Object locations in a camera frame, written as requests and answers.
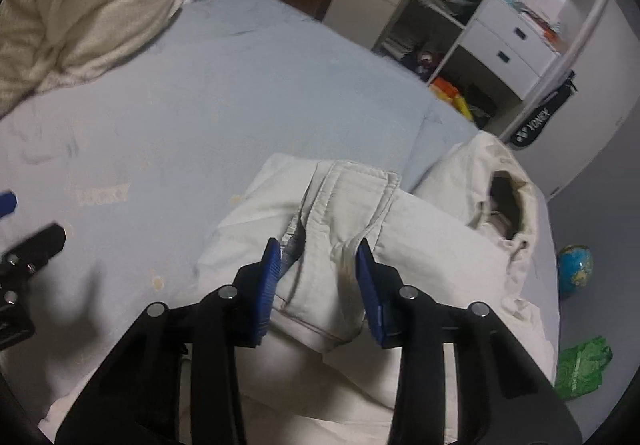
globe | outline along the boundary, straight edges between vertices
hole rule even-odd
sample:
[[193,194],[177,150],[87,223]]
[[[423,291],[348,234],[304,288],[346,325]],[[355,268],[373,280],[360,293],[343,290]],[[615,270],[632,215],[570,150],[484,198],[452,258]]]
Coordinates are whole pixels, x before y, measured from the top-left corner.
[[567,298],[584,287],[593,273],[593,255],[583,245],[571,245],[558,252],[560,298]]

metal screw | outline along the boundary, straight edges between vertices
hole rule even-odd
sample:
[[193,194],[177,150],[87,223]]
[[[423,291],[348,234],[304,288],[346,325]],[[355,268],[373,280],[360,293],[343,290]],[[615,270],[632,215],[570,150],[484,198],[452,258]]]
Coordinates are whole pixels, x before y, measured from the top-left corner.
[[227,284],[218,290],[218,295],[222,299],[232,299],[238,295],[238,289],[235,286]]
[[418,290],[413,286],[402,286],[398,290],[398,293],[400,294],[400,297],[402,297],[403,299],[412,300],[418,297]]
[[15,304],[18,301],[18,294],[13,290],[9,290],[4,294],[4,300],[8,304]]
[[164,313],[164,304],[161,302],[154,302],[153,304],[149,304],[146,308],[146,314],[150,317],[159,317]]
[[471,304],[471,311],[479,317],[486,317],[491,313],[491,309],[484,302],[474,302]]

blue object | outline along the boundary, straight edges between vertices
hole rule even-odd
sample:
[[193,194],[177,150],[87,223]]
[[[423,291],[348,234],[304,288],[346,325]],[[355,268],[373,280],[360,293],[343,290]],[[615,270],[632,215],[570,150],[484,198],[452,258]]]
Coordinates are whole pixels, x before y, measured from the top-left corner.
[[360,286],[362,303],[364,304],[364,311],[367,322],[369,323],[369,330],[378,345],[382,346],[385,340],[383,309],[382,302],[376,291],[376,286],[373,284],[373,277],[371,276],[372,270],[370,269],[371,263],[367,258],[369,253],[363,245],[359,245],[358,251],[356,252],[357,279],[358,285]]
[[254,306],[254,336],[258,343],[269,328],[273,297],[276,295],[276,286],[280,279],[280,244],[273,237],[267,242],[267,247],[262,254],[260,274],[260,285]]
[[9,214],[13,214],[18,200],[13,192],[0,193],[0,219]]
[[583,245],[571,245],[558,252],[558,282],[560,298],[564,299],[583,288],[593,273],[593,255]]

white shelf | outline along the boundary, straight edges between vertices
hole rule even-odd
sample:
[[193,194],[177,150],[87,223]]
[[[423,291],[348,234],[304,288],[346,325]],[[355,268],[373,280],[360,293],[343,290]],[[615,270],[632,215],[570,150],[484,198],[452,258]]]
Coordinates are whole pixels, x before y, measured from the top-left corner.
[[444,11],[442,8],[437,6],[436,3],[434,3],[432,0],[416,0],[416,1],[419,2],[425,8],[432,9],[437,14],[442,15],[445,19],[447,19],[452,24],[455,24],[461,30],[463,30],[465,28],[465,25],[462,24],[462,22],[460,22],[456,18],[454,18],[451,15],[449,15],[446,11]]

green bag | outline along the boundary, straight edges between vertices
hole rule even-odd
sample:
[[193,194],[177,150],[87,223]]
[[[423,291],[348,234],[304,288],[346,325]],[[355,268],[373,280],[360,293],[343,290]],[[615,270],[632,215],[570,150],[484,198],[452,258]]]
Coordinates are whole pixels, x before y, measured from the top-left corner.
[[602,385],[602,372],[612,358],[603,337],[565,349],[558,357],[556,393],[562,399],[572,399],[595,391]]

